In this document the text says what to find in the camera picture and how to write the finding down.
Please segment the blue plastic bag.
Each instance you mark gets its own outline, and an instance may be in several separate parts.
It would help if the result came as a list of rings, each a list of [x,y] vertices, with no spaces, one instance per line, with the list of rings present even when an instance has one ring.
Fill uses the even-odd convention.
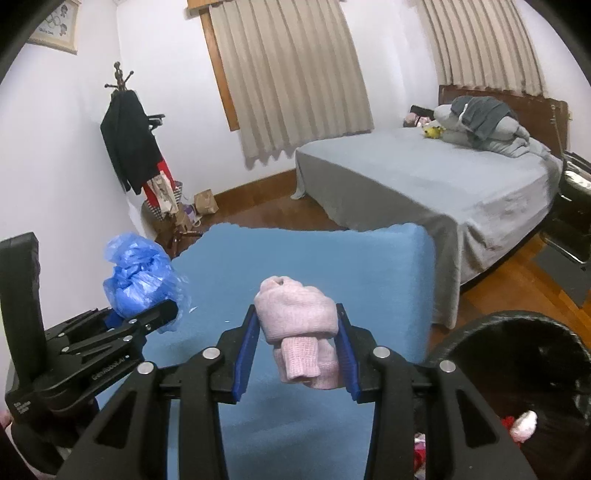
[[[138,234],[124,233],[107,243],[104,256],[113,264],[111,277],[103,282],[111,308],[120,317],[131,319],[172,300],[178,308],[176,318],[158,332],[175,331],[189,312],[191,298],[187,279],[176,272],[164,249]]]

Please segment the pink knitted sock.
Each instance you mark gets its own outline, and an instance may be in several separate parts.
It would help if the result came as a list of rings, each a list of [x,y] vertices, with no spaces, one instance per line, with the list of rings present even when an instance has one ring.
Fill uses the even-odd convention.
[[[266,343],[280,381],[315,390],[342,387],[339,358],[332,340],[339,333],[335,301],[314,286],[287,276],[266,278],[254,297]]]

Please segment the white tissue ball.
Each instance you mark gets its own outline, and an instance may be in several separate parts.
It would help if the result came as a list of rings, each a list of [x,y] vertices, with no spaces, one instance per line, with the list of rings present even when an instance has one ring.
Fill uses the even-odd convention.
[[[518,417],[509,428],[512,440],[517,444],[528,441],[535,433],[538,424],[538,415],[529,410]]]

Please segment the red cloth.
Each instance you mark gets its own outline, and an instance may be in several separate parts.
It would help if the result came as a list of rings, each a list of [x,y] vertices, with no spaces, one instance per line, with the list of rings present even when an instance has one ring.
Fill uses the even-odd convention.
[[[414,439],[414,478],[416,480],[426,479],[426,436],[417,433]]]

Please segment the black lined trash bin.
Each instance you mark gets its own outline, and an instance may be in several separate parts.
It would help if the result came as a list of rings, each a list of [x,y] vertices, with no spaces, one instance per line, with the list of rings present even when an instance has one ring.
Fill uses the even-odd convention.
[[[537,415],[520,446],[539,479],[590,476],[590,350],[541,313],[502,311],[453,331],[424,366],[450,360],[502,419]]]

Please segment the wooden coat rack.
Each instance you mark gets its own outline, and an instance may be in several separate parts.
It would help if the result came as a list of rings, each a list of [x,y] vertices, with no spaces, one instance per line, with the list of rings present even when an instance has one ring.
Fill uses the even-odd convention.
[[[114,82],[100,131],[115,175],[124,192],[145,197],[156,241],[174,259],[202,236],[197,222],[182,202],[182,185],[174,179],[157,145],[154,131],[162,126],[163,114],[145,113],[135,91],[127,87],[132,77],[118,61],[113,64]]]

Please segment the brown paper bag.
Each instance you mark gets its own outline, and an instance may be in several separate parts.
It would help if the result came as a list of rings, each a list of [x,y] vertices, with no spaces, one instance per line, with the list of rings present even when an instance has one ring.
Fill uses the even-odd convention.
[[[193,205],[197,214],[201,216],[214,215],[219,209],[211,189],[195,194],[193,197]]]

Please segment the red hanging garment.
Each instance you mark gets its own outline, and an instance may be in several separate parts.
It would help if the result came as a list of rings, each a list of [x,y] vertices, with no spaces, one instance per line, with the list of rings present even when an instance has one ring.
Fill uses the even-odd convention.
[[[168,202],[167,208],[172,211],[177,204],[175,197],[175,181],[164,159],[158,162],[156,167],[158,174],[144,183],[143,186],[148,184],[161,202]]]

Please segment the black hanging jacket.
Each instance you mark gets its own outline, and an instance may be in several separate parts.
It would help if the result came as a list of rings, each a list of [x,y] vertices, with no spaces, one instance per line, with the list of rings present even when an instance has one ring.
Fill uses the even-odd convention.
[[[156,165],[162,155],[134,91],[118,92],[111,98],[100,131],[123,190],[139,195],[143,184],[158,174]]]

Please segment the bed with grey sheet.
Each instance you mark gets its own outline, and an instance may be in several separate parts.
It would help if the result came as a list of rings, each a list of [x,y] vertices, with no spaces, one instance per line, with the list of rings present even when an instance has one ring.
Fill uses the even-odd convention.
[[[518,246],[551,209],[551,154],[517,158],[428,139],[414,128],[311,142],[294,153],[297,198],[339,226],[424,227],[436,248],[434,320],[457,323],[460,291]]]

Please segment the yellow plush toy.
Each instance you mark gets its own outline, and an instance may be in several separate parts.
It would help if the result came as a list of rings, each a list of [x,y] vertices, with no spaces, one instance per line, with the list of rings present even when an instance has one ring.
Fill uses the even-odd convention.
[[[437,121],[432,121],[422,127],[424,136],[429,139],[441,139],[445,128]]]

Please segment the dark grey folded blanket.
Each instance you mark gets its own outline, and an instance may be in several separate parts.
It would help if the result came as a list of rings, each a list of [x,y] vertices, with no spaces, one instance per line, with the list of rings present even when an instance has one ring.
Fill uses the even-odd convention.
[[[510,138],[520,127],[515,112],[506,103],[491,96],[457,97],[451,104],[451,111],[477,143],[494,136]]]

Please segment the left beige curtain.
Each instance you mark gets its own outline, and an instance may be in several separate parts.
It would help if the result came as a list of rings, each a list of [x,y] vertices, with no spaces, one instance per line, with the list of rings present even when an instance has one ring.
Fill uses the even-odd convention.
[[[246,158],[373,130],[338,1],[222,1],[209,14]]]

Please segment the beige curtain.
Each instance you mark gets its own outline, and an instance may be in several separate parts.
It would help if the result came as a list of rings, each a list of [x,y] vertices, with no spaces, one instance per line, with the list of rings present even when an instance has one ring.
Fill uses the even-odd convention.
[[[546,94],[533,42],[514,2],[424,0],[418,5],[441,85]]]
[[[246,158],[373,130],[338,1],[222,1],[209,14]]]

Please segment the framed wall picture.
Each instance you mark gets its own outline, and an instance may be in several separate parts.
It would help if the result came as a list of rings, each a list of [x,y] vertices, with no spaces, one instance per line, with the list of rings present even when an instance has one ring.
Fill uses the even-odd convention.
[[[77,54],[76,30],[81,2],[63,1],[31,34],[28,43]]]

